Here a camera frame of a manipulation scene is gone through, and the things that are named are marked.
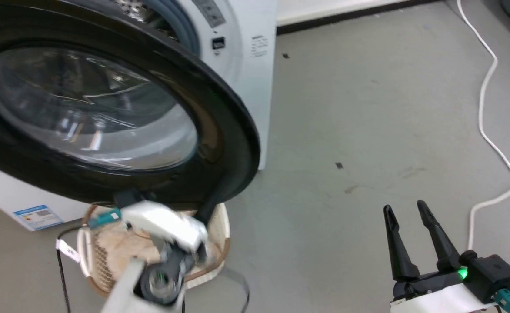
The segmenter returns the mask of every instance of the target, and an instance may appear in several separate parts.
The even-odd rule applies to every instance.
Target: teal connector
[[[501,309],[510,313],[510,291],[508,289],[500,289],[495,294],[495,302]]]
[[[111,210],[110,212],[106,212],[103,214],[100,214],[96,218],[90,218],[87,221],[88,228],[94,229],[98,228],[100,226],[104,226],[109,223],[116,222],[116,220],[121,219],[121,211],[118,208],[115,208],[114,210]]]

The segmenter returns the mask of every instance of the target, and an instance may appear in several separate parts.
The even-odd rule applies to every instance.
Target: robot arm
[[[473,250],[461,256],[424,201],[417,202],[438,261],[437,272],[421,275],[400,237],[390,206],[384,221],[392,265],[394,300],[391,313],[471,313],[499,305],[510,313],[510,265],[498,255],[478,258]]]
[[[194,216],[177,214],[138,190],[116,194],[122,222],[145,230],[160,252],[160,262],[147,265],[134,258],[113,288],[102,313],[180,313],[185,275],[206,258],[207,225],[220,201],[227,177],[221,174]]]

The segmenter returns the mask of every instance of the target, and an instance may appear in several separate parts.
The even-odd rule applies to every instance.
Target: black door rim
[[[114,192],[139,188],[152,191],[161,202],[198,203],[226,172],[221,199],[225,201],[252,180],[260,155],[253,120],[238,95],[185,48],[94,2],[0,1],[0,53],[45,44],[91,51],[114,62],[124,60],[160,82],[193,119],[200,145],[191,158],[171,168],[128,171],[60,154],[0,117],[3,172],[84,202],[111,200]]]

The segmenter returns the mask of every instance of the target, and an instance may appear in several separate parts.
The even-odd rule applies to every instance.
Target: green led light
[[[460,274],[460,278],[464,280],[467,277],[467,267],[460,267],[458,273]]]

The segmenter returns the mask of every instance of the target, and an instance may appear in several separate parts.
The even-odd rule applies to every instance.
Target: baseboard
[[[352,18],[358,18],[361,16],[374,15],[382,12],[388,12],[392,10],[399,10],[407,7],[417,6],[419,4],[426,4],[430,2],[436,2],[439,0],[406,0],[402,2],[395,2],[386,4],[384,6],[378,6],[374,8],[368,8],[363,10],[355,10],[352,12],[340,13],[332,16],[326,16],[321,18],[316,18],[314,20],[305,20],[299,23],[293,23],[288,25],[278,26],[276,29],[276,34],[287,34],[298,32],[300,30],[308,30],[311,28],[324,26],[328,24],[342,22],[343,20],[351,20]]]

